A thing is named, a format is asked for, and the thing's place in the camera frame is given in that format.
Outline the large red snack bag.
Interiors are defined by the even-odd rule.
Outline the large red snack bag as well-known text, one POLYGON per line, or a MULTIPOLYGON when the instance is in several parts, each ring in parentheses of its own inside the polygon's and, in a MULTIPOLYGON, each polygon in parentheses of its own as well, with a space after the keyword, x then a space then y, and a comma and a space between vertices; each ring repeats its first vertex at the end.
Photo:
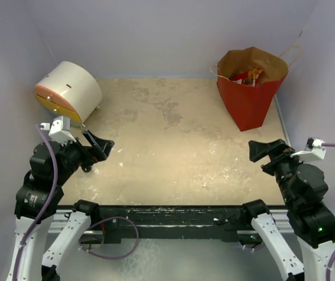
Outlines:
POLYGON ((231 81, 237 84, 245 85, 248 87, 258 87, 259 86, 259 76, 264 71, 260 68, 253 68, 245 73, 239 74, 231 78, 231 81))

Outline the red brown paper bag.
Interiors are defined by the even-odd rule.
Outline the red brown paper bag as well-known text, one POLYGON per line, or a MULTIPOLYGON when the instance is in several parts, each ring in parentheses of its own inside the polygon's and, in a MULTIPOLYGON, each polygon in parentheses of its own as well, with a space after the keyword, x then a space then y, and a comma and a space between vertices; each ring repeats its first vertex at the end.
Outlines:
POLYGON ((217 88, 225 108, 241 132, 262 126, 271 102, 292 64, 285 62, 282 55, 275 56, 249 47, 228 51, 215 67, 210 68, 217 77, 217 88), (234 76, 253 68, 264 71, 259 76, 258 87, 231 81, 234 76))

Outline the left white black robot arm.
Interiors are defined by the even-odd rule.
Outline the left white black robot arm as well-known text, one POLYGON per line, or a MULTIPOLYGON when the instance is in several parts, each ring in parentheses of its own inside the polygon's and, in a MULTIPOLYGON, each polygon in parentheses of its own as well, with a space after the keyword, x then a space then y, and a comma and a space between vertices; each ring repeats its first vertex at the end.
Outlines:
POLYGON ((30 170, 16 194, 15 246, 8 280, 58 280, 58 267, 74 241, 85 228, 99 226, 101 216, 98 204, 88 201, 78 203, 68 225, 64 227, 53 245, 46 249, 46 239, 61 198, 63 185, 81 168, 89 172, 98 162, 107 160, 114 141, 96 137, 83 131, 89 141, 84 146, 69 131, 50 132, 50 140, 34 148, 30 170))

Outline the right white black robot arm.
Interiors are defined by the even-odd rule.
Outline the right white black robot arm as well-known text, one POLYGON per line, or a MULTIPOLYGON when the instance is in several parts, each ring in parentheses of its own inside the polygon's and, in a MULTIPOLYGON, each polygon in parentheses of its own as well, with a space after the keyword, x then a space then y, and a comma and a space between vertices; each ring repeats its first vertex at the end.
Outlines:
POLYGON ((329 190, 324 173, 311 164, 324 159, 324 142, 309 138, 306 148, 298 152, 281 139, 269 143, 251 140, 248 145, 250 161, 269 158, 261 169, 278 184, 303 258, 299 259, 291 250, 262 200, 243 205, 241 224, 256 230, 282 280, 335 280, 335 216, 323 203, 329 190))

